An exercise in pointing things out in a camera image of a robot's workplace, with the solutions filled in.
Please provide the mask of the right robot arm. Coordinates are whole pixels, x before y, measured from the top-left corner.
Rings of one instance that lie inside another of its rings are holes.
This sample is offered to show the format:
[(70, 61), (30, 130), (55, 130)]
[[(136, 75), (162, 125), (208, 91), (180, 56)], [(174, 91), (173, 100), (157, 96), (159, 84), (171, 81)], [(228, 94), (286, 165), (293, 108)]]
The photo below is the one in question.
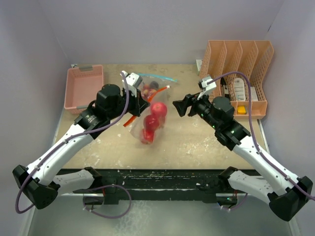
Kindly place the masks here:
[(234, 107), (229, 99), (208, 96), (198, 98), (188, 94), (183, 100), (173, 101), (179, 116), (199, 115), (215, 130), (217, 140), (230, 151), (246, 160), (263, 177), (257, 179), (229, 167), (220, 175), (219, 187), (223, 192), (233, 189), (248, 193), (268, 204), (271, 211), (284, 221), (290, 221), (311, 199), (313, 182), (299, 177), (282, 166), (260, 147), (253, 132), (234, 119)]

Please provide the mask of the orange zip bag with apples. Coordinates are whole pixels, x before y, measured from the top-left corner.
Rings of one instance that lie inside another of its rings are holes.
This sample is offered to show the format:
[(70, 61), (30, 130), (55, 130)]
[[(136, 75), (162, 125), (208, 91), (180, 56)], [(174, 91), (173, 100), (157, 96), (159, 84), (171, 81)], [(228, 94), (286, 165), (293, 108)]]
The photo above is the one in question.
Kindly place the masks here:
[(154, 88), (145, 84), (141, 90), (141, 97), (149, 102), (149, 107), (139, 117), (132, 116), (124, 123), (130, 134), (145, 145), (152, 144), (164, 128), (168, 113), (166, 101), (169, 89), (169, 85)]

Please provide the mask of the pink perforated plastic basket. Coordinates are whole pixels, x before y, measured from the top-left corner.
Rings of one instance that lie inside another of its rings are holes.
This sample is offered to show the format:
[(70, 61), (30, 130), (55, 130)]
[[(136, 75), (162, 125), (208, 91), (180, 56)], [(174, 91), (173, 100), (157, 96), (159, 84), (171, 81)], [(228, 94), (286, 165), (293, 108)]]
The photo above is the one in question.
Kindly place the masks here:
[(96, 99), (103, 86), (103, 66), (100, 64), (68, 69), (64, 109), (72, 114), (81, 113)]

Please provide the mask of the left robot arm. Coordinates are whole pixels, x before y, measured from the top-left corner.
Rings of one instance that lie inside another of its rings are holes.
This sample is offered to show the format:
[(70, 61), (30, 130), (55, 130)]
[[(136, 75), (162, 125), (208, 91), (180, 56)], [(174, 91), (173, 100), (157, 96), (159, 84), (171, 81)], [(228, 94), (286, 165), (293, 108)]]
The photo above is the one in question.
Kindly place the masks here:
[(139, 116), (147, 107), (137, 86), (106, 84), (96, 100), (75, 119), (66, 134), (44, 155), (24, 167), (18, 165), (13, 176), (19, 187), (15, 203), (24, 194), (37, 209), (50, 205), (57, 196), (81, 189), (91, 193), (100, 190), (101, 175), (91, 167), (69, 175), (58, 175), (59, 170), (84, 146), (118, 122), (125, 113)]

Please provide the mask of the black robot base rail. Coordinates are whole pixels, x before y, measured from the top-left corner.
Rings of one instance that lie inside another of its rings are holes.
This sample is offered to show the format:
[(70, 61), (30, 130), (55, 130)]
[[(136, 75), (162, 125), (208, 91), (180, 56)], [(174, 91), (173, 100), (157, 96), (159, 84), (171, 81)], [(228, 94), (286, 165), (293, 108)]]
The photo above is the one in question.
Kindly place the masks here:
[(99, 193), (106, 204), (120, 200), (226, 203), (241, 191), (224, 182), (222, 170), (96, 169), (96, 180), (76, 193)]

